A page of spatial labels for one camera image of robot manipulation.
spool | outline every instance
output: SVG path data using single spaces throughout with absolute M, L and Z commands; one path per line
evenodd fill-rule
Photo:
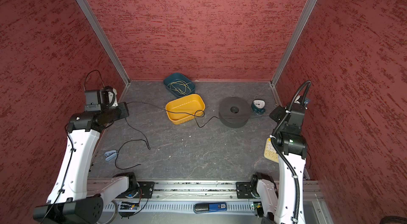
M 219 119 L 229 128 L 240 128 L 246 125 L 251 114 L 250 105 L 238 97 L 228 97 L 219 103 Z

yellow calculator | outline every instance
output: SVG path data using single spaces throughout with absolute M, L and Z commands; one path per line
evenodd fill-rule
M 264 157 L 278 163 L 278 154 L 272 145 L 270 138 L 266 140 L 266 146 L 264 147 Z

orange bin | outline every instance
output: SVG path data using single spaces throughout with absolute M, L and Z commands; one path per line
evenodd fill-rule
M 193 114 L 198 110 L 205 110 L 205 103 L 202 100 L 201 96 L 198 94 L 190 94 L 185 97 L 170 101 L 165 106 L 167 111 L 176 112 L 176 113 L 188 113 L 188 114 L 174 114 L 167 112 L 168 118 L 175 124 L 181 124 L 183 122 L 194 119 Z M 202 111 L 197 112 L 195 115 L 201 116 Z

clock face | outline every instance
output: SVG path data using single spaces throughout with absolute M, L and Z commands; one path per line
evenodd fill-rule
M 264 102 L 264 100 L 261 100 L 261 99 L 255 99 L 255 100 L 253 100 L 253 104 L 254 104 L 258 109 L 262 109 L 262 108 L 264 108 L 264 106 L 266 105 L 266 102 Z

red wall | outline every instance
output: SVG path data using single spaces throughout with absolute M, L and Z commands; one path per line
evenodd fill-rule
M 88 0 L 130 79 L 270 80 L 306 0 Z
M 124 83 L 75 0 L 0 0 L 0 14 L 0 220 L 34 223 L 62 163 L 64 125 L 83 111 L 86 73 L 99 69 L 119 92 Z
M 304 134 L 335 223 L 407 216 L 407 0 L 318 0 L 277 84 L 311 79 Z

